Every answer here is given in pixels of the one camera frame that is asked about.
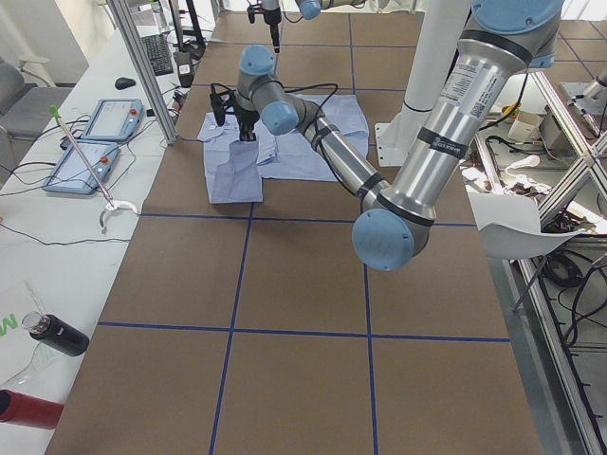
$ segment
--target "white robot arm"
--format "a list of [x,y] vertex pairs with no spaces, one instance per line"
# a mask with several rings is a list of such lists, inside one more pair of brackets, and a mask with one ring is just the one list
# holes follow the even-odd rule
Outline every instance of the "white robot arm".
[[248,47],[240,61],[233,106],[241,139],[254,139],[258,114],[274,135],[296,128],[361,200],[365,212],[352,234],[360,259],[378,270],[399,268],[428,242],[434,203],[507,79],[551,64],[562,1],[473,3],[457,64],[392,185],[317,104],[285,93],[272,74],[273,56],[260,45]]

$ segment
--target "office chair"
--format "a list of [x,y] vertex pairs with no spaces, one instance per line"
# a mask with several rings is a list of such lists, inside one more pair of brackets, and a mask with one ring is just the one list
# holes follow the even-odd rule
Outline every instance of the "office chair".
[[[13,169],[51,120],[48,106],[61,105],[70,88],[29,87],[17,68],[0,57],[0,164]],[[0,184],[9,173],[0,168]]]
[[469,192],[468,197],[489,258],[518,260],[545,256],[584,232],[541,232],[538,207],[528,197],[477,192]]

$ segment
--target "red cylinder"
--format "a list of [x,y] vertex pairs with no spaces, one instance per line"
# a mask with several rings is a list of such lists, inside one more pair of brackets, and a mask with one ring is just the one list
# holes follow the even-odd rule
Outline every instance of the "red cylinder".
[[54,429],[63,410],[64,405],[59,403],[23,395],[16,391],[0,391],[0,422]]

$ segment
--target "metal pole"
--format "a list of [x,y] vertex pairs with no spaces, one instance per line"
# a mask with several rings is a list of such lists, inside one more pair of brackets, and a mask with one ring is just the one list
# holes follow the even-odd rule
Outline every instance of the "metal pole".
[[114,18],[116,19],[116,25],[118,26],[122,39],[124,40],[126,48],[129,51],[133,66],[139,75],[145,95],[148,97],[148,101],[152,105],[152,109],[154,110],[156,120],[160,125],[160,129],[166,137],[167,143],[174,144],[177,140],[177,131],[175,129],[175,125],[173,124],[173,120],[171,119],[167,106],[162,98],[162,93],[160,92],[160,87],[158,87],[158,83],[156,82],[154,70],[152,69],[152,65],[147,58],[145,49],[143,48],[143,43],[139,39],[137,27],[133,22],[131,12],[126,5],[126,1],[107,0],[107,6],[110,8]]

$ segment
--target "black bottle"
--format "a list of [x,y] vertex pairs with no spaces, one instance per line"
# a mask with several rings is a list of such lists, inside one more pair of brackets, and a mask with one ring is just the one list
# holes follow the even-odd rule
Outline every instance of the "black bottle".
[[64,354],[76,356],[86,351],[88,337],[53,315],[27,313],[21,325],[29,336]]

